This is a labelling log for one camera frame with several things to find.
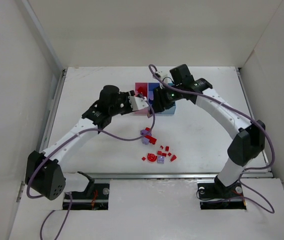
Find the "purple block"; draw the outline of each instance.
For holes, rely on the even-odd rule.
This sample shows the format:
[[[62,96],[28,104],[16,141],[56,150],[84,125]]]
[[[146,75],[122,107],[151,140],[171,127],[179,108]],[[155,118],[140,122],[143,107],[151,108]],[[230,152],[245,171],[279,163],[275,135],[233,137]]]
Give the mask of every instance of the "purple block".
[[[143,129],[143,130],[141,130],[141,135],[146,135],[146,133],[147,133],[147,130],[145,130],[145,129]]]
[[[144,137],[144,138],[142,138],[142,143],[145,144],[145,145],[148,145],[150,143],[150,139]]]
[[[163,156],[158,156],[157,157],[157,162],[159,163],[159,164],[163,164],[164,163],[164,157]]]

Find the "robotic arm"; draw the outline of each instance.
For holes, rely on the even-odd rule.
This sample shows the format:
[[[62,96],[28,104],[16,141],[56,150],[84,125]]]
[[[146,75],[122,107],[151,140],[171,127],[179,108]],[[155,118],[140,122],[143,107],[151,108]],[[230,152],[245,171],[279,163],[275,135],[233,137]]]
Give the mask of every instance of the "robotic arm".
[[[94,179],[83,172],[63,173],[65,163],[88,140],[97,136],[97,129],[103,130],[109,125],[113,116],[129,114],[146,107],[148,104],[145,99],[135,96],[133,90],[120,92],[116,86],[104,86],[99,99],[83,113],[67,134],[41,153],[33,151],[29,155],[26,184],[30,183],[31,188],[49,200],[56,199],[62,192],[84,192],[89,196]]]
[[[203,78],[194,80],[187,65],[183,64],[175,67],[170,70],[170,73],[173,78],[174,89],[207,95],[228,105],[207,80]],[[155,74],[160,79],[163,79],[160,72],[156,72]],[[155,88],[153,93],[154,102],[152,107],[155,113],[171,108],[177,100],[190,100],[217,120],[233,139],[227,150],[229,158],[222,171],[214,180],[214,188],[222,198],[227,198],[227,193],[237,182],[245,166],[263,151],[265,142],[264,134],[246,118],[221,107],[216,102],[201,95],[179,93],[173,89],[162,87]],[[257,122],[265,129],[262,121],[258,120]]]

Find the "red block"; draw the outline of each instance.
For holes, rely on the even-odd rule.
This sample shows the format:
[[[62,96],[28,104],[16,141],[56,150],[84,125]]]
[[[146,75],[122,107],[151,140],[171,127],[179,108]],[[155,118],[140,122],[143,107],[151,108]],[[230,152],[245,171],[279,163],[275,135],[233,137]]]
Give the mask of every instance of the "red block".
[[[157,141],[156,138],[153,138],[152,136],[149,136],[149,135],[147,135],[145,137],[150,140],[150,144],[153,144],[153,145],[156,144],[156,141]]]
[[[155,154],[149,153],[149,154],[147,155],[147,159],[148,159],[150,162],[155,162],[156,159],[157,159],[157,156],[155,156]]]
[[[139,94],[143,94],[144,97],[147,97],[147,82],[136,82],[135,91]]]
[[[177,156],[173,155],[173,157],[171,158],[171,162],[174,161],[175,159],[177,159]]]

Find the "white enclosure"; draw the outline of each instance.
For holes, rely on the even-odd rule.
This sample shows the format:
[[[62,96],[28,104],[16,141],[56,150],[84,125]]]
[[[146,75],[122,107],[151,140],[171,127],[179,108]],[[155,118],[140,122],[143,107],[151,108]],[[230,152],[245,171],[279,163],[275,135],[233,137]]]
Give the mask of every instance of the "white enclosure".
[[[182,139],[182,130],[190,127],[190,136],[203,146],[193,148],[191,137],[185,146],[177,140],[172,149],[186,160],[150,168],[140,160],[147,151],[140,142],[127,149],[98,136],[90,143],[95,152],[82,149],[66,170],[140,180],[112,180],[110,210],[72,211],[60,239],[284,239],[284,0],[0,0],[0,240],[39,239],[47,213],[61,209],[62,197],[32,200],[20,189],[29,153],[58,140],[103,85],[127,91],[135,82],[153,81],[148,64],[188,64],[196,79],[207,78],[231,105],[264,121],[276,162],[272,172],[254,172],[251,177],[262,178],[245,181],[266,195],[275,214],[249,201],[247,211],[199,210],[196,182],[220,171],[230,139],[207,113],[178,102],[176,115],[166,117],[171,122],[159,117],[154,134],[168,142],[166,129],[179,125],[174,135]],[[118,117],[108,130],[130,137],[146,123],[150,120],[141,116]],[[98,154],[102,144],[108,151]],[[270,159],[267,144],[265,152],[251,165],[264,166]],[[94,160],[86,164],[88,155]],[[190,180],[141,180],[157,178],[150,174]],[[265,205],[249,190],[244,194]],[[44,239],[54,239],[64,215],[52,215]],[[171,220],[174,216],[183,220]],[[163,221],[150,227],[150,219]],[[96,231],[97,222],[110,227]],[[211,225],[215,232],[202,232]]]

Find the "white table surface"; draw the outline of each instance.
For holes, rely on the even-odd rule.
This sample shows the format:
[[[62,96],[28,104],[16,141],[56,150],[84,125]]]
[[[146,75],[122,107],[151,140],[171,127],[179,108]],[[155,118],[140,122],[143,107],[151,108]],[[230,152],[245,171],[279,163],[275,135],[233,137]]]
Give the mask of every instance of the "white table surface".
[[[284,240],[284,190],[279,179],[244,179],[273,204],[269,214],[246,201],[247,210],[200,210],[196,180],[112,180],[109,210],[70,212],[59,240]],[[267,204],[252,191],[246,197]],[[54,201],[23,193],[10,240],[55,238],[65,217],[63,196]]]
[[[172,67],[159,67],[169,72]],[[234,67],[190,67],[195,79],[205,78],[222,98],[233,107],[249,114]],[[116,85],[121,91],[135,89],[135,82],[156,82],[148,67],[70,67],[57,109],[49,145],[72,128],[89,106],[99,98],[104,85]],[[190,101],[176,103],[174,116],[157,116],[153,136],[157,144],[144,145],[140,140],[124,142],[100,134],[86,143],[69,161],[64,172],[87,173],[218,173],[228,156],[231,139],[208,113]],[[152,119],[128,114],[116,116],[105,130],[133,138],[140,129],[149,127]],[[142,161],[159,146],[170,146],[177,160],[165,164]],[[250,166],[265,166],[260,154]]]

